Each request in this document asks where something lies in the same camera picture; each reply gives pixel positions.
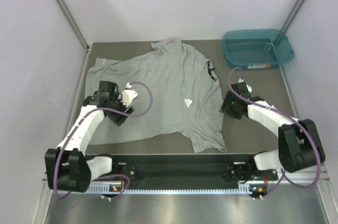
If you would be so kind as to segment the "grey adidas t-shirt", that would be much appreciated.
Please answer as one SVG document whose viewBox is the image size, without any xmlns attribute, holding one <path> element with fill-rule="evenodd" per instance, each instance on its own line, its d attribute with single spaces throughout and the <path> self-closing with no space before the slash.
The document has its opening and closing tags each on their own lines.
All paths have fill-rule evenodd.
<svg viewBox="0 0 338 224">
<path fill-rule="evenodd" d="M 133 117 L 121 126 L 105 118 L 91 145 L 181 133 L 196 153 L 210 148 L 226 152 L 221 133 L 223 97 L 211 67 L 209 59 L 179 39 L 154 43 L 151 52 L 126 61 L 97 59 L 87 73 L 86 96 L 98 89 L 100 81 L 111 81 L 119 89 L 133 83 L 138 97 L 132 103 Z"/>
</svg>

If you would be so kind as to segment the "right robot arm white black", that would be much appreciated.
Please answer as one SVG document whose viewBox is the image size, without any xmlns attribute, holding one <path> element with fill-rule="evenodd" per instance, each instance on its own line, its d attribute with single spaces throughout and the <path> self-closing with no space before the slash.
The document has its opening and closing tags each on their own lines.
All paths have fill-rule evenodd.
<svg viewBox="0 0 338 224">
<path fill-rule="evenodd" d="M 264 99 L 252 96 L 245 82 L 230 86 L 220 111 L 240 120 L 243 116 L 261 124 L 278 139 L 274 151 L 258 153 L 247 165 L 247 174 L 257 180 L 266 170 L 294 173 L 325 162 L 325 153 L 315 123 L 284 114 Z"/>
</svg>

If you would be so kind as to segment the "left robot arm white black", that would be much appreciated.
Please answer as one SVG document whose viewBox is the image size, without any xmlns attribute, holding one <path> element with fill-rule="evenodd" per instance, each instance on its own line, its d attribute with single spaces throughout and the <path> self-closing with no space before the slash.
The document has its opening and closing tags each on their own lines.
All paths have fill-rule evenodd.
<svg viewBox="0 0 338 224">
<path fill-rule="evenodd" d="M 120 126 L 134 112 L 132 102 L 137 96 L 131 83 L 119 91 L 116 83 L 101 81 L 98 90 L 84 99 L 80 114 L 65 139 L 45 154 L 50 189 L 86 192 L 91 181 L 102 175 L 109 180 L 119 176 L 120 168 L 112 157 L 86 160 L 85 153 L 99 124 L 109 118 Z"/>
</svg>

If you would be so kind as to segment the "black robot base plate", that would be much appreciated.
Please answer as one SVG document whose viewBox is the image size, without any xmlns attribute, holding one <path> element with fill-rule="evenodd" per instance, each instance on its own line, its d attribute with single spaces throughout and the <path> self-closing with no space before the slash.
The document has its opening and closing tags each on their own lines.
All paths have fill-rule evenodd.
<svg viewBox="0 0 338 224">
<path fill-rule="evenodd" d="M 236 189 L 238 182 L 277 181 L 276 170 L 258 171 L 253 154 L 111 154 L 112 173 L 129 177 L 130 189 Z"/>
</svg>

